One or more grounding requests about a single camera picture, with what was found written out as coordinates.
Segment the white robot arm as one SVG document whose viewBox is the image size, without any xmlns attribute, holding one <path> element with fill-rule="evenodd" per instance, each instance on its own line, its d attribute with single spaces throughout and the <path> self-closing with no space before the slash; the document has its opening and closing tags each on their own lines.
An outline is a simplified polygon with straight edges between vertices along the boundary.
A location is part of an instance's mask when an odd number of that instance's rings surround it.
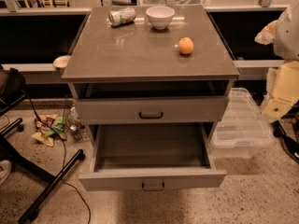
<svg viewBox="0 0 299 224">
<path fill-rule="evenodd" d="M 293 0 L 254 41 L 272 44 L 274 53 L 284 60 L 279 68 L 268 69 L 267 94 L 261 108 L 263 115 L 280 119 L 299 101 L 299 0 Z"/>
</svg>

